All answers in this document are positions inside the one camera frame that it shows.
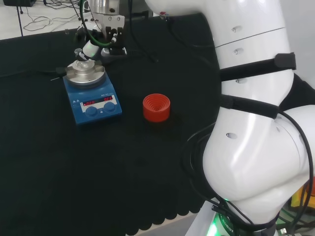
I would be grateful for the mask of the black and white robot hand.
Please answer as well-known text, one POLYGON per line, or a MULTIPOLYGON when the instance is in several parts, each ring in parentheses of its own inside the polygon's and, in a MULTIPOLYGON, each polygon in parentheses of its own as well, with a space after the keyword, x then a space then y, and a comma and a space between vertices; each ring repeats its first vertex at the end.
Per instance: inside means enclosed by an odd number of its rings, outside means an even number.
POLYGON ((121 15, 95 14, 77 29, 76 40, 85 42, 74 51, 79 61, 100 60, 110 63, 127 57, 124 43, 125 18, 121 15))

